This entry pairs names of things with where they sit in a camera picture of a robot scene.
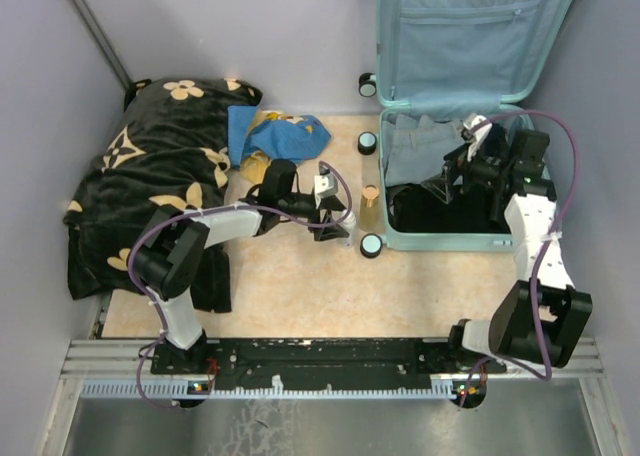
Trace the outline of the light blue denim jeans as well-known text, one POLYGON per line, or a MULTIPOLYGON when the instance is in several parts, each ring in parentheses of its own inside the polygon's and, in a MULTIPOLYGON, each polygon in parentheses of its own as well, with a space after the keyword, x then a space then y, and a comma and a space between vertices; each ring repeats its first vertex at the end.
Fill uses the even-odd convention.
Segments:
POLYGON ((420 184, 438 175, 444 156, 463 144, 462 121, 394 114, 382 122, 382 169, 387 187, 420 184))

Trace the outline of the black cloth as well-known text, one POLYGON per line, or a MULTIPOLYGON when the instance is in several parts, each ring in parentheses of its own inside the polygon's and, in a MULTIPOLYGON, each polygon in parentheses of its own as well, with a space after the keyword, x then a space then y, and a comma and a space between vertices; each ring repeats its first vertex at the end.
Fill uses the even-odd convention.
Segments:
POLYGON ((492 197, 481 187, 455 197, 445 204, 418 184, 387 187, 389 223, 401 233, 508 234, 504 217, 490 219, 492 197))

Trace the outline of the white plastic bottle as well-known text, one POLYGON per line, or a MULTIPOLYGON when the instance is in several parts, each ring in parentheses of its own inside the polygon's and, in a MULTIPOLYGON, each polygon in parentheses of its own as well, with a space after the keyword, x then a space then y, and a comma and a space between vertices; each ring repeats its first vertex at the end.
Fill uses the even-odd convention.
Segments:
POLYGON ((343 211, 340 226, 346 232, 346 235, 342 238, 342 244, 345 247, 352 247, 357 235, 357 218, 353 211, 343 211))

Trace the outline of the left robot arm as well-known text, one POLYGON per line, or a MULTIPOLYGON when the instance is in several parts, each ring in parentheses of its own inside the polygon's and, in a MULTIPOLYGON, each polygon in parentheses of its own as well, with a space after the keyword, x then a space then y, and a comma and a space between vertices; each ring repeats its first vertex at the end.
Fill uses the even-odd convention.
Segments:
POLYGON ((208 360, 191 297, 206 250, 261 236, 284 220, 306 227, 317 242, 346 235, 341 224, 353 209, 350 188, 329 163, 319 162, 318 171, 303 193, 294 184, 296 165, 275 159, 262 182, 232 204, 185 211, 164 205, 154 213, 129 253, 128 276, 150 299, 161 321, 159 340, 174 348, 172 359, 184 371, 197 372, 208 360))

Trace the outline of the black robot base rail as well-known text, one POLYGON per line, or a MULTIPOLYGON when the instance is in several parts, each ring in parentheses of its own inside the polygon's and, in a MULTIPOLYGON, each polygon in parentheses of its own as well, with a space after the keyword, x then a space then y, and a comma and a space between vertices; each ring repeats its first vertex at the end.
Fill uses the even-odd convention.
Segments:
POLYGON ((468 372, 481 358, 443 338, 250 339, 198 343, 180 354, 154 350, 154 375, 209 375, 218 390, 267 389, 275 376, 294 390, 429 389, 437 374, 468 372))

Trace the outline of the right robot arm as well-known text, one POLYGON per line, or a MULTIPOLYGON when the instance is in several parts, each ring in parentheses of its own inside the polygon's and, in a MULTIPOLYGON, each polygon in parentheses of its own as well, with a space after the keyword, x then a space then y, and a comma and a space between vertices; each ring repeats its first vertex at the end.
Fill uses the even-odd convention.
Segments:
POLYGON ((514 244, 516 281, 488 320, 462 320, 450 332, 448 363, 470 371, 482 354, 567 365, 592 313, 590 294, 577 290, 563 262, 557 194, 546 174, 546 133, 522 129, 511 140, 490 128, 465 130, 423 187, 445 204, 472 189, 491 198, 490 217, 504 221, 514 244))

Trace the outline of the black roll-up pouch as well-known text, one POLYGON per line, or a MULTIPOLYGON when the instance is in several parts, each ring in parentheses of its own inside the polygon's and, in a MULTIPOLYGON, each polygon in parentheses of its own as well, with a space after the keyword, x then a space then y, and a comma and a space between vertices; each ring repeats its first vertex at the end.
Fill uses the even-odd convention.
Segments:
POLYGON ((508 176, 499 177, 492 182, 488 190, 490 193, 489 221, 492 225, 502 229, 507 228, 504 211, 511 196, 510 186, 511 182, 508 176))

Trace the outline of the gold-capped amber bottle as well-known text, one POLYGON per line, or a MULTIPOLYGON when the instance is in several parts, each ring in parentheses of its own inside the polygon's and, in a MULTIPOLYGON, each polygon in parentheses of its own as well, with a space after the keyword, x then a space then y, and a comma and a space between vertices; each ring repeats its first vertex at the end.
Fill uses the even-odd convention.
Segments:
POLYGON ((380 190, 375 185, 366 185, 362 189, 359 226, 366 232, 373 232, 379 218, 379 197, 380 190))

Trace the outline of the light blue hard-shell suitcase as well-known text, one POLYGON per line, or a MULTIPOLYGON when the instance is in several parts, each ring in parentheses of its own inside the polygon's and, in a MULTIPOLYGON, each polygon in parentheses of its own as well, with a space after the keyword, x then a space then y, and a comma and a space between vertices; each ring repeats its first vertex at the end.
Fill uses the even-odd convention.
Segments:
POLYGON ((401 233, 389 223, 382 122, 487 117, 494 138, 537 131, 520 102, 542 72, 573 0, 377 0, 378 135, 383 241, 403 251, 508 251, 508 234, 401 233))

